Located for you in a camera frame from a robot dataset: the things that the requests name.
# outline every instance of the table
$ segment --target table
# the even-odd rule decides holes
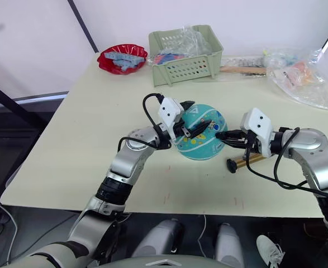
[[[222,112],[229,129],[239,128],[243,114],[258,107],[275,129],[312,127],[328,137],[328,111],[292,101],[265,78],[186,81],[154,88],[149,66],[127,76],[112,75],[98,68],[97,56],[56,111],[1,203],[82,210],[104,179],[120,137],[150,125],[141,102],[151,92],[209,104]],[[155,98],[148,101],[151,114],[157,114],[158,107]],[[126,211],[322,217],[311,193],[284,190],[247,169],[231,174],[226,159],[242,154],[242,150],[226,146],[213,159],[193,161],[175,148],[154,152],[131,192]],[[272,175],[274,161],[271,157],[252,167]],[[293,160],[283,159],[278,173],[291,183],[303,179]]]

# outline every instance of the basketball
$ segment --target basketball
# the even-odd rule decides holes
[[[180,137],[175,145],[185,157],[193,160],[207,160],[216,156],[224,147],[224,143],[215,134],[227,131],[227,123],[222,114],[205,104],[194,104],[183,113],[185,128],[191,129],[202,121],[210,120],[211,124],[200,135],[194,138]]]

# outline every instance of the wooden stick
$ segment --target wooden stick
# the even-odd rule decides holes
[[[235,67],[235,66],[221,66],[220,71],[226,73],[248,73],[248,74],[266,74],[266,68],[260,67]]]
[[[251,154],[249,156],[249,164],[258,162],[265,159],[261,154]],[[227,159],[226,161],[227,168],[231,173],[236,173],[237,169],[240,169],[246,166],[246,160],[243,159],[242,156],[234,158],[234,159]]]

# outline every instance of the white shoe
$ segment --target white shoe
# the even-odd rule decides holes
[[[257,248],[269,268],[279,268],[285,254],[280,245],[274,244],[267,236],[260,235],[257,237]]]

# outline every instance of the clear plastic bag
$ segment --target clear plastic bag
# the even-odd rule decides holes
[[[252,68],[252,71],[245,72],[245,70],[234,70],[234,71],[228,71],[223,70],[222,68],[230,68],[230,67],[237,67],[240,68]],[[265,77],[265,73],[255,73],[254,69],[260,69],[264,70],[265,72],[265,65],[264,65],[264,55],[242,55],[242,56],[231,56],[231,55],[225,55],[222,56],[221,59],[221,70],[216,75],[214,79],[211,77],[202,77],[195,79],[194,82],[234,82],[234,81],[241,81],[241,80],[247,80],[247,79],[256,79],[256,78],[262,78]]]
[[[298,102],[328,109],[328,75],[321,50],[266,50],[268,79]]]
[[[163,64],[169,60],[212,54],[211,45],[200,32],[195,31],[191,26],[182,27],[178,36],[178,39],[166,42],[166,47],[160,53],[150,55],[148,62]]]

